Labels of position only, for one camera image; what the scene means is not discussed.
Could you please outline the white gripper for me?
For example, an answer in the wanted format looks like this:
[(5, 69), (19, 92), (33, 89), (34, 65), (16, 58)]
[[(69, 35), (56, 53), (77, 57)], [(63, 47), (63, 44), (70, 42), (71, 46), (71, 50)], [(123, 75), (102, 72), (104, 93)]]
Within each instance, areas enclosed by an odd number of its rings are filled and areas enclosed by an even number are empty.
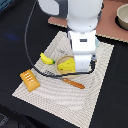
[(95, 34), (95, 30), (86, 33), (68, 32), (77, 72), (86, 72), (89, 68), (91, 57), (96, 49)]

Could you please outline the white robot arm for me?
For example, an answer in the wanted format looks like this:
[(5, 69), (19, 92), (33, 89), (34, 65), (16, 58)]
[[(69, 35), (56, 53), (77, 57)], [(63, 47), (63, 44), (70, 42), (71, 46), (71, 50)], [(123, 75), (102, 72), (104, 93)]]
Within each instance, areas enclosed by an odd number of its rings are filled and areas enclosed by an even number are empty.
[(96, 27), (103, 0), (38, 0), (38, 2), (46, 14), (67, 19), (75, 70), (87, 71), (96, 49)]

